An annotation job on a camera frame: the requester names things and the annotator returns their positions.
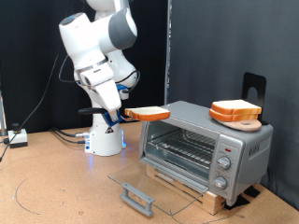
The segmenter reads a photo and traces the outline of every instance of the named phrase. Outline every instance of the toast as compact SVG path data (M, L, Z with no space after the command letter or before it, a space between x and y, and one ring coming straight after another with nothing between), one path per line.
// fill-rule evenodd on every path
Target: toast
M257 119L257 114L243 114L243 115L224 115L214 111L213 109L209 110L209 116L213 119L217 119L220 121L231 122L231 121L240 121L247 119Z
M218 101L212 104L212 110L223 115L261 114L262 108L244 100Z
M160 119L168 119L170 111L159 106L148 106L139 108L125 109L125 115L143 121L153 121Z

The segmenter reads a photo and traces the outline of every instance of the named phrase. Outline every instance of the wooden table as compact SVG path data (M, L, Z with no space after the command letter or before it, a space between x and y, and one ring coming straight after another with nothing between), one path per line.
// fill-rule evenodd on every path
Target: wooden table
M153 207L154 216L145 217L107 177L139 160L141 122L121 127L128 147L111 157L87 154L53 133L30 133L29 147L9 148L0 163L0 223L299 223L298 211L261 185L250 204L216 216L192 204L173 217Z

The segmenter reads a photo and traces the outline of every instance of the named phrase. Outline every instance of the oven rack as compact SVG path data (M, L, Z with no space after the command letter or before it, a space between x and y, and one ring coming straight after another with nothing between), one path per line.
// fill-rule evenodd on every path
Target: oven rack
M148 144L209 170L216 140L183 131L166 138L149 141Z

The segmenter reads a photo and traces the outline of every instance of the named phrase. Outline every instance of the black backdrop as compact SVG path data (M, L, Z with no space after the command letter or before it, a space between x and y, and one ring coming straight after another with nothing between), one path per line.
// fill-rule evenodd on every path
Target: black backdrop
M168 102L210 107L240 98L245 72L266 77L274 135L263 184L299 209L299 1L172 2Z
M0 75L7 127L23 122L33 111L46 88L54 59L62 40L58 24L82 11L82 0L11 0L0 7ZM124 51L128 61L141 72L141 79L125 107L162 105L164 103L164 71L166 57L167 0L135 0L131 4L138 38ZM94 10L87 3L84 11L91 21ZM28 133L43 132L51 126L60 129L88 127L92 116L80 116L78 110L90 107L87 93L76 84L58 79L66 53L63 44L43 104L24 126ZM69 60L64 79L73 79Z

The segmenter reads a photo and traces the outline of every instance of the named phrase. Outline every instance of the black stand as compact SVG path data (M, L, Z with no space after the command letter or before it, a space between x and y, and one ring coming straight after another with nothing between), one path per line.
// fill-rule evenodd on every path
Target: black stand
M265 95L265 86L266 86L265 77L254 75L252 73L245 73L243 77L243 89L241 99L247 101L249 89L253 87L258 92L258 102L257 106L262 108L262 113L258 116L258 120L262 125L267 125L267 122L262 121L263 115L263 101Z

